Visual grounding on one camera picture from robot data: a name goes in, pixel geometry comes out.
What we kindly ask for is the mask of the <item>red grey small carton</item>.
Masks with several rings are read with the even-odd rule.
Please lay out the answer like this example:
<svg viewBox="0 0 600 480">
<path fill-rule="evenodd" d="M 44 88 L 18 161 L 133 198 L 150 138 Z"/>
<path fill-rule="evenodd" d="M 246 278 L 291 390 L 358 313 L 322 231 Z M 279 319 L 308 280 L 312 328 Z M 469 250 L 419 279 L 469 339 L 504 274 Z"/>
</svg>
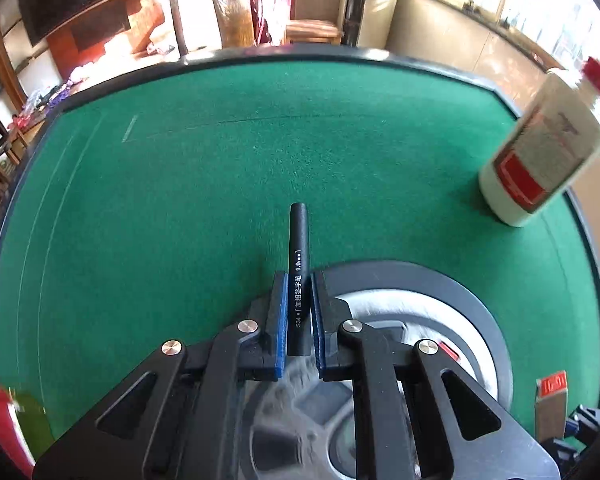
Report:
<svg viewBox="0 0 600 480">
<path fill-rule="evenodd" d="M 561 439 L 565 434 L 568 406 L 567 372 L 560 370 L 536 381 L 535 437 L 539 442 Z"/>
</svg>

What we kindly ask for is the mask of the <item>black marker pen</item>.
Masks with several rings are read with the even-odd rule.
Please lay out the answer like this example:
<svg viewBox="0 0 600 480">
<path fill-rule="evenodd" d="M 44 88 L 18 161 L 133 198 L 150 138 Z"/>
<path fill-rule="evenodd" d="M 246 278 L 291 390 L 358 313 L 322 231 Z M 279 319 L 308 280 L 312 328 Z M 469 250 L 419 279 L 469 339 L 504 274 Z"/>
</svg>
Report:
<svg viewBox="0 0 600 480">
<path fill-rule="evenodd" d="M 311 266 L 306 204 L 292 204 L 289 220 L 287 353 L 308 356 L 311 353 Z"/>
</svg>

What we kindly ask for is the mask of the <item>round grey table centre panel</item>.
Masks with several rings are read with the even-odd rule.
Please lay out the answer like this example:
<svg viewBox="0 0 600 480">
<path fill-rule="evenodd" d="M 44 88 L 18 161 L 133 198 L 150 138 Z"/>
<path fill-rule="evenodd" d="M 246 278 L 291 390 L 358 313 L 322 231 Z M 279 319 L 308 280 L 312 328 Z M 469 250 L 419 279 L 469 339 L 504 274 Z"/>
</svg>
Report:
<svg viewBox="0 0 600 480">
<path fill-rule="evenodd" d="M 408 412 L 437 402 L 422 347 L 498 403 L 513 372 L 493 315 L 449 276 L 396 260 L 355 261 L 311 276 L 313 347 L 276 382 L 252 382 L 242 412 L 243 479 L 416 479 Z"/>
</svg>

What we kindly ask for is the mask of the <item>white liquor bottle red cap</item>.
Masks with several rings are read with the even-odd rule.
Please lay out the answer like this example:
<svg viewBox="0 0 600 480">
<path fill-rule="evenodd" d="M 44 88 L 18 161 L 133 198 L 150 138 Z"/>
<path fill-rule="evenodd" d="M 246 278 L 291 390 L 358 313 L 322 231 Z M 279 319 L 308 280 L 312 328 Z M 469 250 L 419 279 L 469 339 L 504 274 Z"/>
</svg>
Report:
<svg viewBox="0 0 600 480">
<path fill-rule="evenodd" d="M 523 226 L 600 154 L 600 61 L 552 68 L 504 143 L 479 172 L 482 196 Z"/>
</svg>

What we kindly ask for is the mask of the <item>white standing air conditioner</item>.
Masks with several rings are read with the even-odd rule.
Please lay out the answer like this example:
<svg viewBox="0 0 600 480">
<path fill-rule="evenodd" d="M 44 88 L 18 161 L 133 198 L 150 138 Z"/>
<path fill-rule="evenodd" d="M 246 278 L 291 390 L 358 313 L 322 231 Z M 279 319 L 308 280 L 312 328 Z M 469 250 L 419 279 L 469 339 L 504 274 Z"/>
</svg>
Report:
<svg viewBox="0 0 600 480">
<path fill-rule="evenodd" d="M 343 0 L 341 43 L 348 47 L 383 49 L 397 3 L 398 0 Z"/>
</svg>

